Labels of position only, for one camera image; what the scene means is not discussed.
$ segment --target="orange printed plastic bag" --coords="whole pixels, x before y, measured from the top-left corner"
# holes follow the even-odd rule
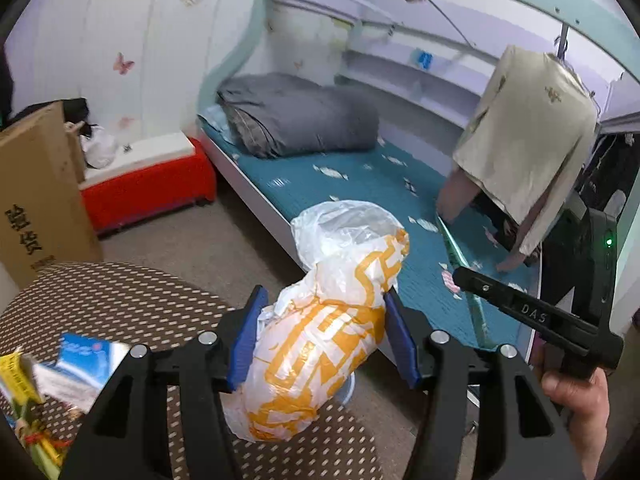
[[[246,381],[221,394],[226,421],[245,440],[288,440],[378,346],[383,293],[397,283],[409,237],[388,211],[345,200],[292,221],[306,276],[258,318]]]

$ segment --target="metal screw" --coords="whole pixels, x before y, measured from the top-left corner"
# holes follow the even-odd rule
[[[203,332],[198,336],[198,341],[203,345],[213,345],[218,340],[218,336],[215,332]]]
[[[500,353],[504,355],[507,359],[513,359],[518,355],[518,351],[512,345],[502,345],[500,347]]]
[[[129,350],[131,357],[135,357],[136,359],[140,359],[146,355],[146,346],[144,345],[135,345],[131,350]]]
[[[434,330],[431,332],[431,340],[439,345],[444,345],[444,343],[449,342],[449,339],[449,334],[444,332],[444,330]]]

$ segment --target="black bag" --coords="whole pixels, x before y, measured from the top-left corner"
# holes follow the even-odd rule
[[[16,123],[21,118],[26,117],[27,115],[33,114],[35,111],[44,108],[45,106],[49,106],[51,103],[55,103],[56,101],[49,101],[47,103],[38,103],[36,105],[27,106],[23,111],[16,114],[14,118],[11,119],[10,124]],[[65,121],[69,123],[79,123],[80,121],[84,121],[84,126],[80,129],[80,135],[84,135],[85,137],[91,137],[91,126],[87,123],[87,119],[89,117],[89,107],[86,104],[86,99],[83,97],[77,99],[64,99],[62,100],[62,110],[65,116]]]

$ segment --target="beige jacket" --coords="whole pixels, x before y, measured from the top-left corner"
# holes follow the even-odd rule
[[[552,186],[520,247],[531,254],[569,195],[594,140],[597,113],[552,54],[508,46],[453,160],[518,224]]]

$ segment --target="human hand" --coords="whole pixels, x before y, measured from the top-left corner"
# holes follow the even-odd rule
[[[542,389],[553,402],[573,412],[569,437],[578,452],[585,478],[593,480],[607,441],[609,393],[604,370],[596,368],[589,381],[546,372]]]

